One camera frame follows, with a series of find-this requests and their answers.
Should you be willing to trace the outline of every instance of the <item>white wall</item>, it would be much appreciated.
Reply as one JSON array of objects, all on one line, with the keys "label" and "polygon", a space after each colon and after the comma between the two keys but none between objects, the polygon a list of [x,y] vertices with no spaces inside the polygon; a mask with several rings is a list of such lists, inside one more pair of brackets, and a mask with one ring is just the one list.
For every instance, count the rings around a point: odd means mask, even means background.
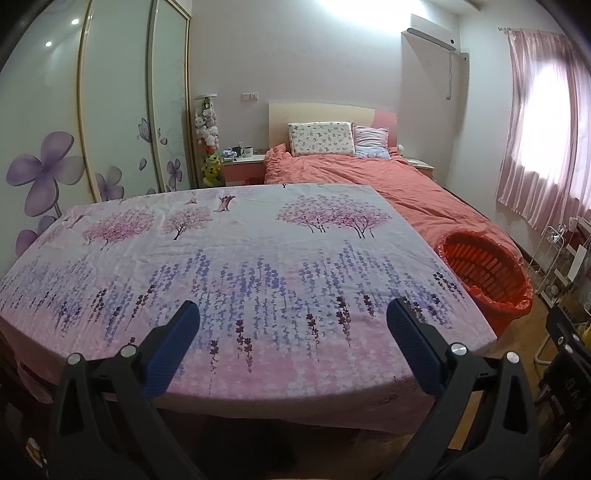
[{"label": "white wall", "polygon": [[[405,155],[444,183],[456,132],[459,57],[402,37],[410,13],[458,32],[457,16],[423,0],[194,0],[192,95],[217,93],[222,148],[268,148],[270,102],[357,105],[398,114]],[[241,93],[259,92],[259,101]]]},{"label": "white wall", "polygon": [[[522,217],[495,200],[512,98],[509,45],[498,27],[561,32],[550,14],[535,0],[488,0],[480,13],[460,20],[462,50],[470,54],[470,72],[465,116],[447,188],[533,254],[540,235]],[[548,147],[551,148],[551,139],[548,139]]]}]

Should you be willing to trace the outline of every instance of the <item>plush toy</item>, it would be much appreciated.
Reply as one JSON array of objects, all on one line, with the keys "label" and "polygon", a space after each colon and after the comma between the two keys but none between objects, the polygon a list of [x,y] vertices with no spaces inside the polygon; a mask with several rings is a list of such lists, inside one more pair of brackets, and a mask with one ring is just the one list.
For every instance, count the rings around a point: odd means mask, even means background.
[{"label": "plush toy", "polygon": [[222,169],[222,156],[219,153],[209,155],[208,158],[205,159],[205,163],[201,169],[205,176],[203,184],[206,187],[219,187],[222,184],[222,182],[217,179],[217,175]]},{"label": "plush toy", "polygon": [[219,187],[222,184],[222,182],[217,179],[217,168],[214,166],[204,166],[203,175],[205,176],[203,184],[206,187]]}]

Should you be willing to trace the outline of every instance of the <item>laundry basket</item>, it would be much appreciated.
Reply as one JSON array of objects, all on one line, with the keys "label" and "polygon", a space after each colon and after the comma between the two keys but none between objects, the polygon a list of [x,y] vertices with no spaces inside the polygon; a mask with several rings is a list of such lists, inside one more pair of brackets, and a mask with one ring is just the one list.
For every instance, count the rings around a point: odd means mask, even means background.
[{"label": "laundry basket", "polygon": [[455,231],[443,235],[435,248],[495,331],[530,312],[534,291],[519,258],[484,234]]}]

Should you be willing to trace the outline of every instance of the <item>wall outlet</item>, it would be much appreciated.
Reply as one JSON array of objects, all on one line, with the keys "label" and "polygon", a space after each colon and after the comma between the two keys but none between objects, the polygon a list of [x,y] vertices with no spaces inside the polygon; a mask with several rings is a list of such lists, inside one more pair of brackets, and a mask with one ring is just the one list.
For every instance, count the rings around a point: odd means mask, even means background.
[{"label": "wall outlet", "polygon": [[258,100],[258,92],[243,93],[242,100]]}]

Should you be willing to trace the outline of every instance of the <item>pink pillow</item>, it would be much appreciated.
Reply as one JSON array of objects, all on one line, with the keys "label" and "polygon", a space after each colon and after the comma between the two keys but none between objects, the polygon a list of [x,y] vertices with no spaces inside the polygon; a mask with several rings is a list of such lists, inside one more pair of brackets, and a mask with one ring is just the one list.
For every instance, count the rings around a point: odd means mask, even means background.
[{"label": "pink pillow", "polygon": [[388,129],[362,127],[351,124],[353,129],[353,142],[356,147],[383,147],[388,149]]},{"label": "pink pillow", "polygon": [[390,158],[388,153],[388,129],[362,127],[351,124],[355,156],[358,158]]}]

